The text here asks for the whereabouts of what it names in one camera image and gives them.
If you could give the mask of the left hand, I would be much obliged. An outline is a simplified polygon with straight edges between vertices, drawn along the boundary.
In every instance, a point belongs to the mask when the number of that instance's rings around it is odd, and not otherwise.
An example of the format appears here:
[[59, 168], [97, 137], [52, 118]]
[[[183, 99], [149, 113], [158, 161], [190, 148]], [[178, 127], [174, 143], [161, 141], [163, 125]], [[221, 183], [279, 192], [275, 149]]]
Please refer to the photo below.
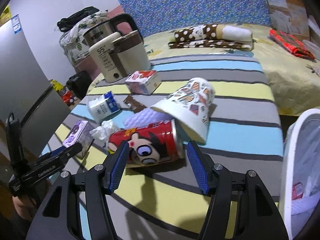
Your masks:
[[33, 199], [27, 196], [12, 197], [14, 208], [18, 215], [24, 219], [31, 219], [31, 210], [35, 209]]

